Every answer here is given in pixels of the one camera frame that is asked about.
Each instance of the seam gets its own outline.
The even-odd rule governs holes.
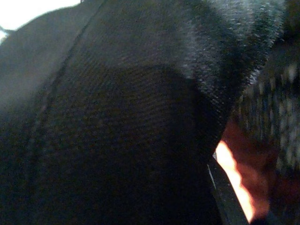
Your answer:
[[[34,206],[34,194],[35,194],[35,179],[36,179],[36,175],[37,175],[37,170],[36,170],[36,166],[38,163],[38,158],[40,155],[40,151],[42,150],[43,147],[43,143],[41,142],[40,139],[38,139],[38,137],[42,137],[45,136],[45,130],[41,128],[41,124],[43,121],[46,120],[46,115],[45,112],[50,109],[51,103],[54,101],[54,93],[57,90],[57,84],[60,83],[61,78],[63,77],[63,75],[65,74],[66,71],[66,67],[68,62],[70,61],[70,59],[73,56],[73,52],[77,46],[77,44],[79,43],[79,41],[81,40],[83,34],[85,33],[86,29],[88,28],[88,26],[91,24],[91,22],[93,21],[93,19],[95,18],[95,16],[99,13],[102,5],[106,2],[106,0],[103,0],[99,6],[98,9],[96,10],[96,12],[88,19],[88,21],[86,22],[85,26],[82,28],[82,30],[80,31],[79,35],[75,38],[74,40],[74,44],[73,46],[70,48],[70,50],[68,51],[67,57],[65,58],[65,60],[63,61],[60,70],[55,73],[55,75],[53,76],[53,78],[50,81],[50,84],[48,85],[48,90],[46,89],[45,91],[45,95],[43,96],[43,100],[42,100],[42,107],[39,109],[39,111],[37,112],[37,115],[33,121],[33,126],[31,128],[30,131],[30,135],[29,135],[29,139],[28,139],[28,143],[27,143],[27,159],[28,159],[28,170],[26,170],[27,172],[27,176],[26,176],[26,190],[27,190],[27,207],[28,207],[28,215],[27,215],[27,220],[28,220],[28,224],[33,224],[34,222],[34,214],[36,213],[36,209]]]

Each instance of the white light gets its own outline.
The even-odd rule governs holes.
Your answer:
[[[0,25],[7,30],[16,30],[42,14],[79,3],[80,0],[2,0]]]

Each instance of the black jacket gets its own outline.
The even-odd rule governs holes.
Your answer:
[[[282,0],[90,0],[0,46],[0,224],[219,224],[206,164]]]

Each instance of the patterned fabric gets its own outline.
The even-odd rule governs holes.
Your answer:
[[[280,148],[277,171],[292,176],[300,171],[299,64],[293,62],[283,73],[249,86],[234,109],[234,116],[251,138],[273,142]],[[285,224],[300,224],[300,208],[271,204]]]

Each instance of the black fabric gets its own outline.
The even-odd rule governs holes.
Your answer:
[[[284,4],[90,0],[0,46],[1,224],[219,224],[204,171]]]

